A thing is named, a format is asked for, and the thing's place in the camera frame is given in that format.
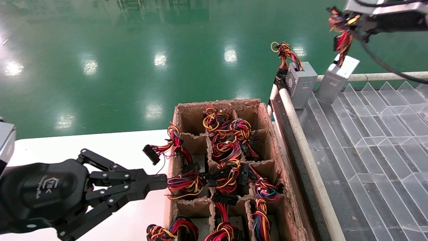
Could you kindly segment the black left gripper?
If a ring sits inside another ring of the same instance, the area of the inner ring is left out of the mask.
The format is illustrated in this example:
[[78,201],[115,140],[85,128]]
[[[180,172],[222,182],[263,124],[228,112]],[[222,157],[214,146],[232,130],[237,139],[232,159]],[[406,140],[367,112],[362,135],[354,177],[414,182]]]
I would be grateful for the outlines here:
[[[89,174],[83,164],[99,171]],[[87,177],[95,186],[112,187],[84,196]],[[8,167],[1,177],[1,234],[32,232],[69,221],[57,227],[58,237],[76,241],[127,203],[166,187],[165,174],[126,169],[88,149],[81,150],[78,162]],[[88,206],[92,209],[82,214]]]

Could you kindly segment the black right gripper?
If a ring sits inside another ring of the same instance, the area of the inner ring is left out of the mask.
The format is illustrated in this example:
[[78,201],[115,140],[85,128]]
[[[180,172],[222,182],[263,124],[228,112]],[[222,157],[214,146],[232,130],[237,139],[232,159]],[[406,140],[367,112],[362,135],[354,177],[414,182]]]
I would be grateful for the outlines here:
[[[348,25],[358,25],[362,15],[349,15]],[[360,43],[369,43],[371,34],[380,32],[427,31],[427,15],[420,12],[399,12],[363,18],[363,31],[354,30],[354,38]]]

